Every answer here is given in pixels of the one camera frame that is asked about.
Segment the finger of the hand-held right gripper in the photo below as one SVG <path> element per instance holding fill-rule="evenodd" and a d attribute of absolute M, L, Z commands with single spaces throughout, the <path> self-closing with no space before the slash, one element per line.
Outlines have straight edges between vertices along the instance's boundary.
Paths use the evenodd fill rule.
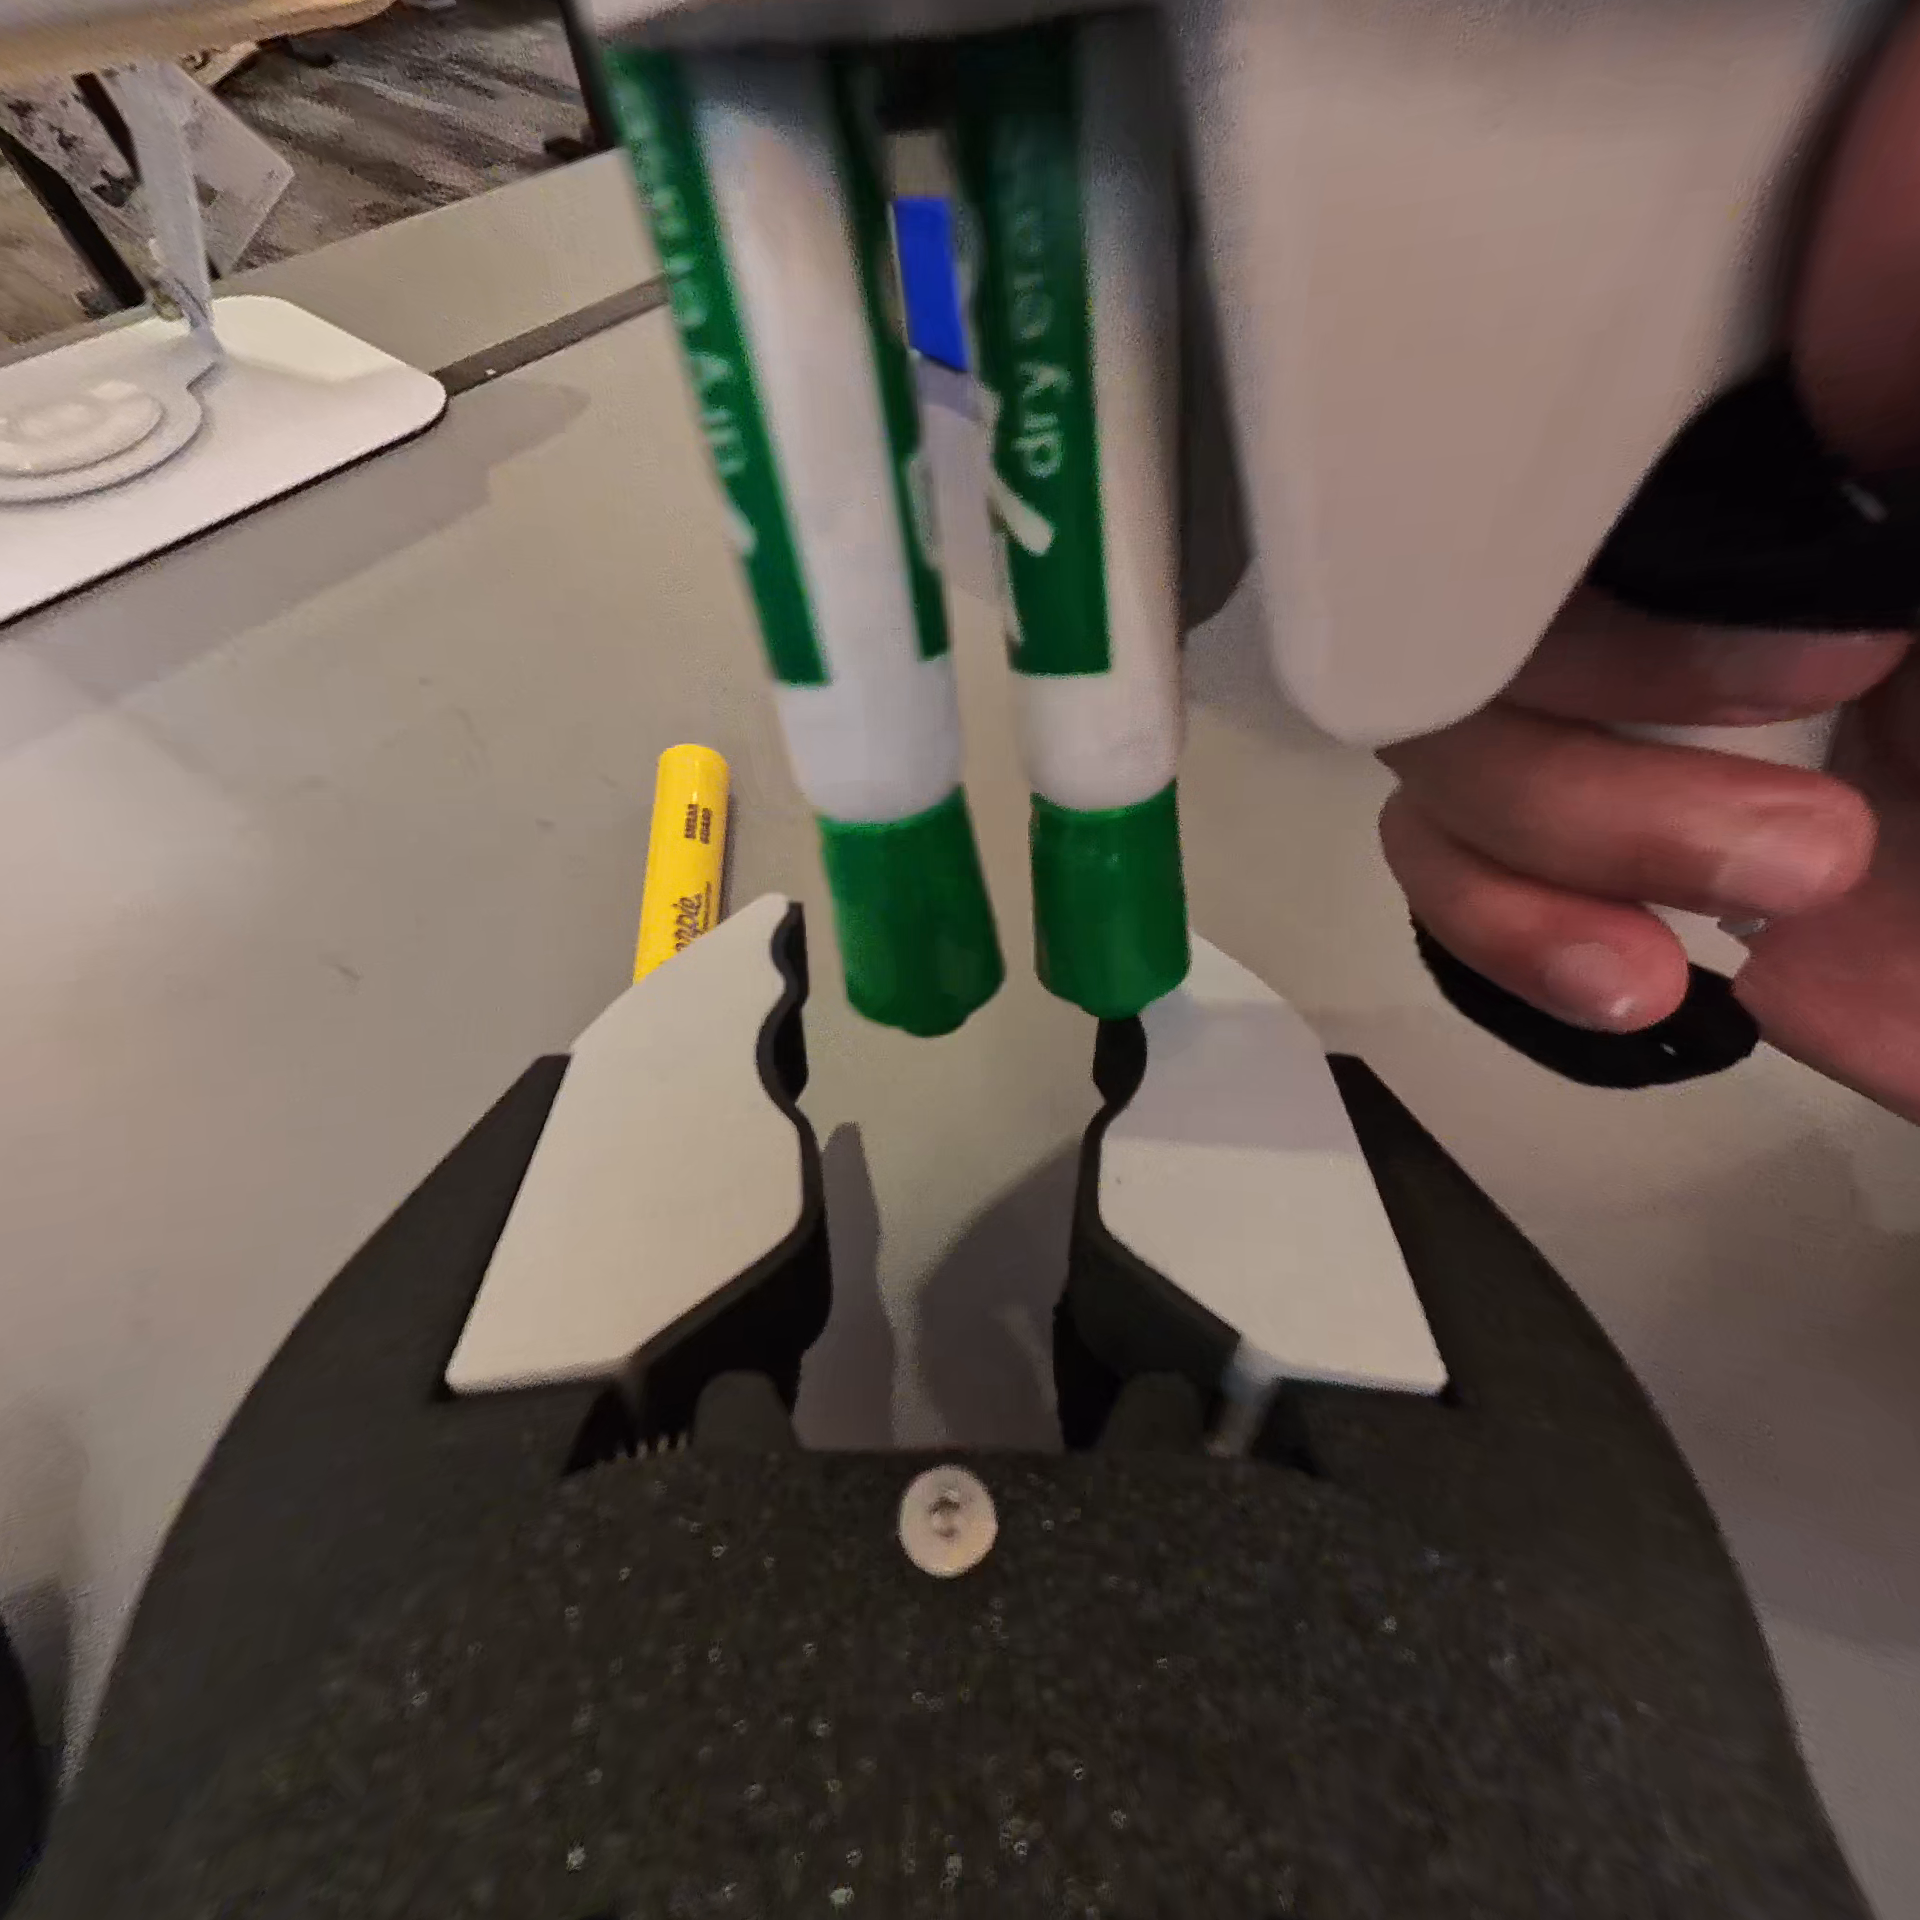
<path fill-rule="evenodd" d="M 1198 633 L 1240 588 L 1253 551 L 1240 503 L 1239 456 L 1229 442 L 1222 367 L 1206 249 L 1194 202 L 1191 141 L 1182 86 L 1170 71 L 1165 4 L 1136 2 L 588 2 L 579 4 L 595 54 L 610 66 L 614 46 L 670 52 L 773 52 L 854 48 L 880 61 L 880 119 L 890 127 L 925 122 L 955 100 L 941 58 L 959 40 L 1139 16 L 1154 63 L 1151 89 L 1173 111 L 1174 255 L 1180 288 L 1180 626 Z"/>

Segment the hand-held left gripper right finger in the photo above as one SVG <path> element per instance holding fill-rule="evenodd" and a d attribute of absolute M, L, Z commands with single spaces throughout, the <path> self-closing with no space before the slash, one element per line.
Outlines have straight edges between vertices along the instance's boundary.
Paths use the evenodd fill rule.
<path fill-rule="evenodd" d="M 1095 1089 L 1052 1329 L 1071 1448 L 1151 1376 L 1205 1448 L 1276 1446 L 1310 1386 L 1447 1393 L 1332 1062 L 1260 973 L 1194 940 L 1176 990 L 1096 1028 Z"/>

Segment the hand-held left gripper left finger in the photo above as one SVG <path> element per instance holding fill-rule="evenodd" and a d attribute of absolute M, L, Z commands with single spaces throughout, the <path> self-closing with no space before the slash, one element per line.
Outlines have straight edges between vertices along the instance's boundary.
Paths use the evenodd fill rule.
<path fill-rule="evenodd" d="M 804 910 L 760 895 L 588 1023 L 487 1260 L 444 1385 L 614 1385 L 690 1425 L 725 1373 L 787 1408 L 829 1314 Z"/>

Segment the green dry erase marker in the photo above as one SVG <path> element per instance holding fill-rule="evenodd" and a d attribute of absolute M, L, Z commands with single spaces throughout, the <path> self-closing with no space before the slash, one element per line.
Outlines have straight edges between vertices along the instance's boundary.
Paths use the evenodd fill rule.
<path fill-rule="evenodd" d="M 880 136 L 844 54 L 600 48 L 814 817 L 851 1005 L 957 1031 L 1004 959 L 963 775 Z"/>
<path fill-rule="evenodd" d="M 1173 108 L 1142 13 L 967 40 L 957 80 L 951 158 L 1031 788 L 1035 972 L 1083 1013 L 1127 1018 L 1191 964 Z"/>

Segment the grey desk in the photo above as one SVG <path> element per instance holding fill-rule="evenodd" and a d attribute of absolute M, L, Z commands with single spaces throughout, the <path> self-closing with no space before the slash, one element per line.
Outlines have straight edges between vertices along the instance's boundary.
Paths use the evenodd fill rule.
<path fill-rule="evenodd" d="M 1029 962 L 1023 780 L 949 495 L 967 784 L 1010 978 L 856 1021 L 704 488 L 656 263 L 600 158 L 252 279 L 426 369 L 422 437 L 5 637 L 5 1612 L 63 1718 L 31 1912 L 110 1912 L 111 1654 L 302 1311 L 624 982 L 653 762 L 733 762 L 733 895 L 806 898 L 806 1116 L 852 1276 L 806 1438 L 1034 1446 L 1090 1026 Z M 1386 775 L 1278 700 L 1246 589 L 1188 652 L 1194 921 L 1357 1054 L 1600 1319 L 1718 1512 L 1830 1821 L 1916 1916 L 1916 1126 L 1764 1050 L 1660 1095 L 1461 1021 L 1376 847 Z"/>

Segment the person's right hand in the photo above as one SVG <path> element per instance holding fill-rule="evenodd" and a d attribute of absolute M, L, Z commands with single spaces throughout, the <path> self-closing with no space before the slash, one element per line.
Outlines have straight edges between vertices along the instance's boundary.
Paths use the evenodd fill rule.
<path fill-rule="evenodd" d="M 1592 1085 L 1762 1040 L 1917 1112 L 1916 54 L 1910 7 L 1830 144 L 1782 354 L 1493 702 L 1380 749 L 1436 982 Z"/>

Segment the blue plastic bin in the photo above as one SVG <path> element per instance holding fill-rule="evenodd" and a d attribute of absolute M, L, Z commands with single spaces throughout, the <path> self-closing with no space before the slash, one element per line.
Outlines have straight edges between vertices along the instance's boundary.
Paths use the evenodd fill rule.
<path fill-rule="evenodd" d="M 896 197 L 893 230 L 907 348 L 951 372 L 972 372 L 951 201 Z"/>

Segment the yellow highlighter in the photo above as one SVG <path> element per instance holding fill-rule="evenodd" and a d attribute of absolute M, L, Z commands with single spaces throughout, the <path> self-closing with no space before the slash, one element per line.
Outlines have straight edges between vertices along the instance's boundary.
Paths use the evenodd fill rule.
<path fill-rule="evenodd" d="M 731 770 L 712 746 L 679 742 L 656 762 L 631 978 L 642 981 L 722 916 Z"/>

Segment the printed leaflet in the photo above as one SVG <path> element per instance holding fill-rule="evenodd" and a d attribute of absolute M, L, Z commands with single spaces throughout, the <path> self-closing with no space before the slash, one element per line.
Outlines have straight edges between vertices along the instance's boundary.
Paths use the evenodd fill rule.
<path fill-rule="evenodd" d="M 13 86 L 2 100 L 5 166 L 80 260 L 83 303 L 142 303 L 156 233 L 138 129 L 164 127 L 195 185 L 212 279 L 236 271 L 292 183 L 292 164 L 181 63 L 138 63 Z"/>

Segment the white document stand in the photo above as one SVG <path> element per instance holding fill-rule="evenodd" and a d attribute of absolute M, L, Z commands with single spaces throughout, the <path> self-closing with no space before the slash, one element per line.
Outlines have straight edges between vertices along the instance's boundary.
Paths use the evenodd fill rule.
<path fill-rule="evenodd" d="M 7 626 L 412 441 L 448 406 L 435 374 L 298 303 L 214 294 L 159 63 L 107 89 L 152 212 L 156 305 L 5 364 Z"/>

